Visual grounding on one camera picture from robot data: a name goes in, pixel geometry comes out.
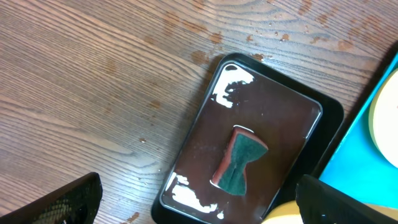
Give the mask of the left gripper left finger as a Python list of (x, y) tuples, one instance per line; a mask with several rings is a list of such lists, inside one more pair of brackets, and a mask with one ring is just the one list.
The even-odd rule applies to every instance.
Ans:
[(92, 224), (103, 188), (100, 175), (90, 172), (73, 182), (1, 217), (1, 224)]

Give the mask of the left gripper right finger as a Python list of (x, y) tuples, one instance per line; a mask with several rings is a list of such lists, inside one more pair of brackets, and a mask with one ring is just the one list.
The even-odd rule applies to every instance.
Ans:
[(397, 220), (310, 175), (299, 180), (295, 200), (304, 224), (397, 224)]

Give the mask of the yellow-green plate bottom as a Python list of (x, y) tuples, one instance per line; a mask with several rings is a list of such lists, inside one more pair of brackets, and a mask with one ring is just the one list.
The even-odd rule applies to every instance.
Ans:
[[(379, 213), (397, 220), (396, 208), (384, 207), (370, 203), (367, 203), (366, 205)], [(299, 211), (299, 206), (294, 200), (279, 205), (277, 208), (273, 209), (270, 214), (265, 217), (262, 224), (303, 224), (303, 220)]]

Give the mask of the yellow-green plate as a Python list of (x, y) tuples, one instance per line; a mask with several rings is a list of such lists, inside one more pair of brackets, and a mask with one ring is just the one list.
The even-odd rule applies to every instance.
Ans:
[(397, 69), (386, 78), (373, 98), (368, 121), (375, 146), (397, 167)]
[[(384, 207), (370, 203), (367, 203), (366, 205), (379, 213), (397, 220), (396, 208)], [(277, 208), (273, 209), (270, 214), (265, 217), (262, 224), (303, 224), (303, 220), (299, 211), (299, 206), (294, 200), (279, 205)]]

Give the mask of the yellow-green plate top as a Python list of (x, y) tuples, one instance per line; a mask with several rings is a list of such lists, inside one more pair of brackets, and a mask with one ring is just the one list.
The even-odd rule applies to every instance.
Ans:
[(397, 167), (397, 69), (386, 78), (373, 98), (368, 121), (375, 146)]

